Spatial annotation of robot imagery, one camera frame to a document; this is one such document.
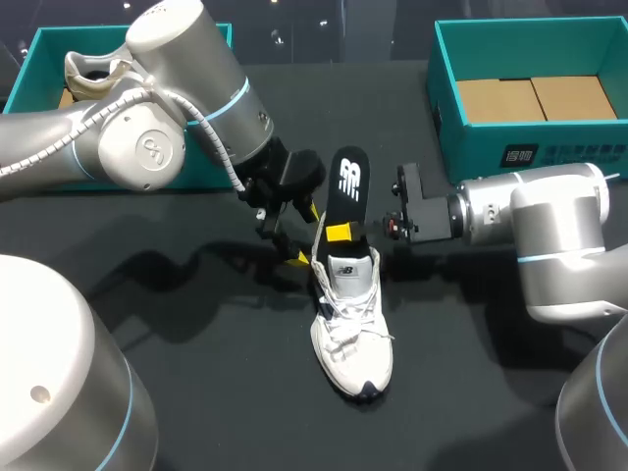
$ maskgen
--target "robot arm logo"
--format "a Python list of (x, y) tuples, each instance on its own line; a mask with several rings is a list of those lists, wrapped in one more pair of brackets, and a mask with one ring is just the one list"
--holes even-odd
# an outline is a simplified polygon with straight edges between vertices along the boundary
[(151, 137), (147, 137), (142, 142), (144, 149), (148, 151), (150, 157), (155, 161), (158, 166), (164, 163), (164, 153), (161, 151), (161, 147), (159, 147), (155, 140)]
[(360, 199), (360, 166), (348, 159), (340, 162), (339, 189), (355, 201)]

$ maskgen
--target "dark background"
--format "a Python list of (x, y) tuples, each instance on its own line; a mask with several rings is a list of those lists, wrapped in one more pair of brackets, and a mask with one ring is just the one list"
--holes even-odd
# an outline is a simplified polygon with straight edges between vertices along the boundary
[[(0, 4), (0, 37), (19, 58), (35, 26), (129, 23), (152, 2), (11, 3), (9, 13)], [(450, 190), (420, 61), (434, 19), (628, 13), (625, 2), (592, 0), (207, 5), (234, 23), (235, 53), (287, 146), (326, 163), (343, 145), (366, 150), (371, 220), (396, 209), (399, 163), (422, 164), (428, 195)], [(628, 240), (627, 209), (617, 184), (608, 248)], [(287, 220), (293, 236), (313, 238), (291, 208)], [(408, 250), (374, 236), (394, 369), (385, 396), (358, 406), (314, 355), (307, 272), (279, 265), (253, 227), (231, 193), (37, 196), (0, 205), (0, 251), (66, 276), (113, 332), (155, 404), (156, 471), (563, 469), (555, 402), (610, 320), (532, 321), (510, 247)]]

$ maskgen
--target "white coiled cable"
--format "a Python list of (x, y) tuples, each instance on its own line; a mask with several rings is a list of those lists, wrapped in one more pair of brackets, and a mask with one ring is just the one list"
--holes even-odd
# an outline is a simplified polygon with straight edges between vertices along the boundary
[[(218, 155), (223, 162), (223, 165), (225, 166), (225, 170), (227, 170), (227, 175), (229, 175), (229, 179), (231, 180), (235, 191), (244, 191), (244, 185), (237, 177), (236, 171), (234, 170), (234, 166), (231, 159), (229, 158), (229, 154), (227, 153), (225, 146), (223, 145), (223, 142), (220, 140), (220, 137), (218, 137), (218, 135), (211, 127), (211, 125), (207, 122), (202, 113), (198, 110), (198, 108), (190, 103), (189, 100), (172, 91), (165, 91), (168, 97), (174, 100), (180, 107), (185, 108), (193, 116), (193, 118), (198, 121), (198, 124), (203, 128), (203, 131), (205, 132), (205, 134), (207, 134), (209, 139), (212, 141), (212, 144), (216, 148), (216, 151), (218, 152)], [(151, 94), (151, 90), (146, 90), (144, 88), (135, 88), (133, 90), (126, 91), (123, 97), (116, 100), (114, 103), (111, 103), (106, 108), (103, 108), (102, 110), (91, 115), (84, 122), (80, 123), (74, 130), (56, 140), (45, 149), (40, 150), (39, 152), (19, 162), (16, 162), (15, 164), (6, 167), (0, 167), (0, 178), (25, 170), (47, 159), (54, 153), (59, 152), (67, 145), (70, 145), (73, 141), (77, 140), (79, 136), (85, 134), (89, 129), (103, 123), (105, 119), (112, 113), (124, 111), (131, 106), (149, 101)]]

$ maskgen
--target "shoe insole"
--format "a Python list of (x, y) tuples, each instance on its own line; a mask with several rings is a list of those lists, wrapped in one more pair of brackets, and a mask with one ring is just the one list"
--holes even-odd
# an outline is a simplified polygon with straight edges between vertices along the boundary
[[(328, 173), (329, 195), (325, 229), (344, 223), (356, 222), (364, 226), (369, 200), (371, 167), (369, 157), (359, 147), (348, 146), (334, 156)], [(366, 236), (352, 241), (327, 241), (324, 230), (318, 246), (318, 260), (327, 269), (328, 255), (341, 258), (363, 258), (370, 255)]]

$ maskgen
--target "brown cardboard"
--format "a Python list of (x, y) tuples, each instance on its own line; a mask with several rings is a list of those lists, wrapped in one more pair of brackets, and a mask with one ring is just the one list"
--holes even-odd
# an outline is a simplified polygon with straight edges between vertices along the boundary
[(457, 82), (469, 123), (545, 121), (529, 80), (464, 80)]
[(548, 121), (616, 120), (596, 76), (532, 78)]
[(59, 102), (59, 109), (67, 108), (75, 102), (72, 94), (68, 91), (67, 88), (63, 89), (63, 94), (61, 95), (61, 101)]

